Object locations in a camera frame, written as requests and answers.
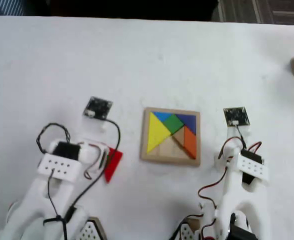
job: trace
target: red tangram piece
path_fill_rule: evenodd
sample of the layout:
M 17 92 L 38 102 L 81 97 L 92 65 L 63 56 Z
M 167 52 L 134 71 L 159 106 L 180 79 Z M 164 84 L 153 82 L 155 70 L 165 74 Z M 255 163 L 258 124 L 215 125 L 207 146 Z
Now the red tangram piece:
M 115 149 L 109 147 L 108 158 L 111 157 L 111 155 L 113 154 L 114 151 L 115 151 Z M 111 161 L 107 165 L 105 172 L 104 172 L 105 179 L 106 179 L 107 183 L 109 183 L 111 181 L 112 176 L 113 176 L 114 172 L 116 171 L 116 168 L 117 168 L 118 163 L 120 162 L 122 156 L 123 156 L 123 153 L 121 151 L 116 151 L 115 155 L 113 156 L 113 158 L 111 159 Z

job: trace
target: blue triangle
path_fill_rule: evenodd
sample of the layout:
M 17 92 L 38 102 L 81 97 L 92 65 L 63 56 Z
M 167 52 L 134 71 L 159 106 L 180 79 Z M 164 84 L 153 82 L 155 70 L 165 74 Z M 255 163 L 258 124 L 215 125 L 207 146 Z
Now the blue triangle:
M 195 115 L 176 114 L 182 123 L 196 135 L 197 120 Z
M 155 116 L 161 121 L 164 122 L 167 118 L 170 117 L 170 115 L 172 115 L 172 113 L 169 112 L 160 112 L 160 111 L 153 111 L 153 114 L 155 114 Z

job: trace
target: gray carpet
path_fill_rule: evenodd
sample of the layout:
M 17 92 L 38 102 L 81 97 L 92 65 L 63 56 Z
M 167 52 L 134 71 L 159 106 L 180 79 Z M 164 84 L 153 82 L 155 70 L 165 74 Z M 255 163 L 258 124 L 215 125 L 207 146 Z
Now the gray carpet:
M 219 0 L 212 21 L 294 25 L 294 0 Z

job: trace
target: green square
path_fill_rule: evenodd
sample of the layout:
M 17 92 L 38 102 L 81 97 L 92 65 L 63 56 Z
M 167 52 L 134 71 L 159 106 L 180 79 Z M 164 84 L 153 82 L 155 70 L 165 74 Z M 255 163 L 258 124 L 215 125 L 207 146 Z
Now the green square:
M 184 124 L 182 121 L 179 120 L 179 118 L 172 114 L 170 117 L 168 117 L 163 124 L 166 126 L 166 128 L 171 132 L 171 134 L 174 134 L 179 129 L 181 129 Z

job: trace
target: wooden triangle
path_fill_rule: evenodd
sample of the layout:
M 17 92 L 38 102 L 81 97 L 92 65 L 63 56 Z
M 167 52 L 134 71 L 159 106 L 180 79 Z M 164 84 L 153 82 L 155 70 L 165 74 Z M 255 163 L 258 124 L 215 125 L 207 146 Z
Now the wooden triangle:
M 167 137 L 161 144 L 151 150 L 149 155 L 179 159 L 192 159 L 173 136 Z
M 184 147 L 184 127 L 179 129 L 174 135 L 172 135 L 174 139 L 182 146 Z

